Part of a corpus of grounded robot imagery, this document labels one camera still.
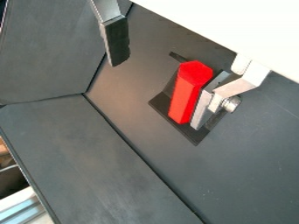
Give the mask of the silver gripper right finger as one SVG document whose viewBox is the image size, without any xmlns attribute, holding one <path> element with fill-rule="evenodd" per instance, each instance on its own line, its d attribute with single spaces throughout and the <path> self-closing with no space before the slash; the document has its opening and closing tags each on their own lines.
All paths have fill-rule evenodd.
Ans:
<svg viewBox="0 0 299 224">
<path fill-rule="evenodd" d="M 241 54 L 236 55 L 231 73 L 223 71 L 200 91 L 190 117 L 190 127 L 200 129 L 203 121 L 219 109 L 232 113 L 240 104 L 239 94 L 259 87 L 271 70 Z"/>
</svg>

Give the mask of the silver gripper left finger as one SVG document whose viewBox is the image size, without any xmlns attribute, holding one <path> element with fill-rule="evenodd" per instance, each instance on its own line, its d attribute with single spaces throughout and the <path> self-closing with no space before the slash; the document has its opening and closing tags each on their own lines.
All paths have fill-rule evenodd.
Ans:
<svg viewBox="0 0 299 224">
<path fill-rule="evenodd" d="M 97 19 L 108 63 L 116 67 L 128 59 L 130 53 L 126 17 L 120 12 L 117 0 L 88 0 L 88 2 Z"/>
</svg>

